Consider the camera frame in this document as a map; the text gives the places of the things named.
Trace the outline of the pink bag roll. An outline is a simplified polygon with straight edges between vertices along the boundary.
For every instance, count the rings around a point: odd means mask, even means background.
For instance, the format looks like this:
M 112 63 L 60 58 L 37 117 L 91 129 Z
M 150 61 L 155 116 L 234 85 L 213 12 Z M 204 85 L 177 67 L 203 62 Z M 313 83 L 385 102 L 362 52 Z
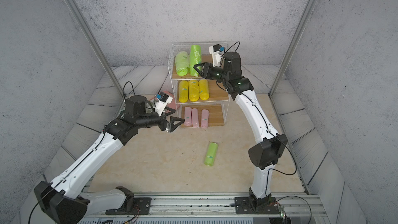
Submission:
M 192 120 L 192 127 L 193 128 L 199 128 L 200 127 L 198 109 L 193 108 L 191 110 L 191 120 Z
M 203 109 L 201 113 L 201 128 L 208 128 L 209 110 Z
M 191 107 L 184 108 L 184 126 L 186 126 L 186 127 L 192 126 L 192 108 Z

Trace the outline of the yellow bag roll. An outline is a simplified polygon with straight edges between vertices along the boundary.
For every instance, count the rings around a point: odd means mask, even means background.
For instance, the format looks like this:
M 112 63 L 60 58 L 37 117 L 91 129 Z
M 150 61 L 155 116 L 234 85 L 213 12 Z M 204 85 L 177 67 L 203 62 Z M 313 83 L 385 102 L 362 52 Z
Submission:
M 189 100 L 196 102 L 199 100 L 199 82 L 197 80 L 189 81 Z
M 178 100 L 180 103 L 185 103 L 189 99 L 189 82 L 186 80 L 181 80 L 178 89 Z
M 205 79 L 199 80 L 199 97 L 202 101 L 206 101 L 210 97 L 208 81 Z

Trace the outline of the light green bag roll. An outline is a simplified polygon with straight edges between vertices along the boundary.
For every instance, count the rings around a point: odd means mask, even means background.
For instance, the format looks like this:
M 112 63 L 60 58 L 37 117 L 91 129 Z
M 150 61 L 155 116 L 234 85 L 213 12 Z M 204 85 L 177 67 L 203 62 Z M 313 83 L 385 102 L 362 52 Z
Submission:
M 190 58 L 186 51 L 181 51 L 175 57 L 175 71 L 178 76 L 186 76 L 189 72 Z

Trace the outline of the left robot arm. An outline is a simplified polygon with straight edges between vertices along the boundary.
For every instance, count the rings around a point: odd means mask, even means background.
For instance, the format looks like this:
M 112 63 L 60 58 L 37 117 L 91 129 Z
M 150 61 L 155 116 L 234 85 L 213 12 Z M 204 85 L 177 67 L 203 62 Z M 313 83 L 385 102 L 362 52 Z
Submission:
M 82 190 L 102 165 L 138 134 L 139 129 L 157 126 L 161 131 L 171 133 L 182 125 L 184 119 L 174 117 L 175 109 L 168 106 L 172 101 L 173 98 L 165 92 L 157 94 L 153 101 L 143 95 L 126 99 L 125 109 L 104 127 L 86 152 L 52 181 L 41 181 L 34 188 L 40 209 L 57 224 L 77 224 L 84 217 L 102 211 L 139 215 L 139 201 L 125 187 L 89 194 Z

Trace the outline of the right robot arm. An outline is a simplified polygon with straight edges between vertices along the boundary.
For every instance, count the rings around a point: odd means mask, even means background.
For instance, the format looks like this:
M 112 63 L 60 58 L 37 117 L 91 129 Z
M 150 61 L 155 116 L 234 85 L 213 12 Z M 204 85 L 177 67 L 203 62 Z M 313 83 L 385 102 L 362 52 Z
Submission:
M 249 197 L 252 206 L 264 205 L 271 200 L 269 187 L 272 172 L 287 147 L 287 137 L 279 134 L 266 117 L 252 83 L 242 75 L 238 53 L 227 52 L 223 58 L 223 67 L 203 62 L 193 68 L 202 78 L 221 83 L 243 111 L 256 141 L 256 145 L 248 151 L 249 158 L 256 167 Z

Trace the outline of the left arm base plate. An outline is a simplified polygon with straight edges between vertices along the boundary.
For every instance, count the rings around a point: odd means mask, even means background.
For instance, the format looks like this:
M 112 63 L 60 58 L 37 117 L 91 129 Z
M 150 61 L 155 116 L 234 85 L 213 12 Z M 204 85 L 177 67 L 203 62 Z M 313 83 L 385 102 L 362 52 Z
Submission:
M 109 209 L 106 215 L 149 215 L 151 198 L 127 198 L 118 209 Z

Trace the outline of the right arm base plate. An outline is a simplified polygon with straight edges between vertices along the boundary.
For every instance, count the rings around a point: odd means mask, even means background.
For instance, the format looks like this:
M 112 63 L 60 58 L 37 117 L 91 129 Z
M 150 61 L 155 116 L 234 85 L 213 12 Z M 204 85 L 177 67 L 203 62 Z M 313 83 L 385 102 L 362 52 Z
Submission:
M 236 214 L 265 214 L 279 215 L 280 209 L 274 197 L 256 199 L 252 197 L 235 197 L 234 206 Z

